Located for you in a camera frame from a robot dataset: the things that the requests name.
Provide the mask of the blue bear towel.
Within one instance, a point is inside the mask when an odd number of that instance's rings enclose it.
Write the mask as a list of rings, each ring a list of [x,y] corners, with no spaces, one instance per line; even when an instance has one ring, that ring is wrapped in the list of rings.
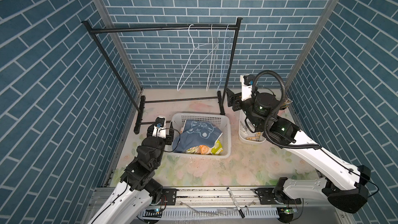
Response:
[[[210,122],[186,120],[179,135],[172,144],[172,152],[186,153],[186,150],[200,145],[212,148],[220,141],[223,132]]]

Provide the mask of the yellow green towel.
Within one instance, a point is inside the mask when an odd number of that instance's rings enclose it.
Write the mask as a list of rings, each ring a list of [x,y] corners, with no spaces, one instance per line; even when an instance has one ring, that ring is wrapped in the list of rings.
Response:
[[[214,146],[211,148],[212,155],[220,155],[223,152],[223,146],[219,140],[217,140]]]

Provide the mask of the orange bunny towel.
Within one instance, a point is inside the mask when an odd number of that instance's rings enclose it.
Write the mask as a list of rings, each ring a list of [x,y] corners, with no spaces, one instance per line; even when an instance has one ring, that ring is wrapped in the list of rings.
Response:
[[[188,154],[208,155],[211,153],[211,148],[206,145],[191,147],[186,150]]]

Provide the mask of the light blue wire hanger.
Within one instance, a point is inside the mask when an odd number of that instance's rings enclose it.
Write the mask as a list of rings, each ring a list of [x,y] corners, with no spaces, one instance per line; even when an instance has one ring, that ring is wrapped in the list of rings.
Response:
[[[226,68],[226,58],[228,54],[228,46],[230,44],[230,37],[227,37],[228,29],[226,29],[224,33],[224,39],[223,39],[223,47],[222,47],[222,57],[221,57],[221,67],[220,67],[220,77],[219,77],[219,84],[217,87],[217,90],[220,90],[221,88],[221,82],[224,76],[225,68]]]

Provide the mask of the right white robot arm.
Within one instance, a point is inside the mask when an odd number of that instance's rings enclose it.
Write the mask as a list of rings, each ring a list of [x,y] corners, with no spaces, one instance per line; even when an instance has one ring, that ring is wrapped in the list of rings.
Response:
[[[258,92],[256,86],[244,85],[241,93],[226,90],[228,106],[245,114],[252,125],[249,131],[259,132],[266,141],[295,154],[322,174],[317,180],[281,177],[273,190],[275,200],[282,204],[301,198],[327,200],[343,212],[358,212],[373,196],[366,187],[371,170],[337,157],[297,125],[279,117],[278,112],[287,101],[284,88],[281,93],[278,100],[273,94]]]

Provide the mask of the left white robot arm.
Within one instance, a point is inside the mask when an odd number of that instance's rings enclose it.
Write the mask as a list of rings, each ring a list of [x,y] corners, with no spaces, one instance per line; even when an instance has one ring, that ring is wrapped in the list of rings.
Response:
[[[127,165],[119,183],[90,224],[130,224],[151,204],[162,198],[163,186],[153,179],[161,165],[165,147],[171,145],[180,132],[174,128],[148,128],[147,137],[137,147],[137,156]]]

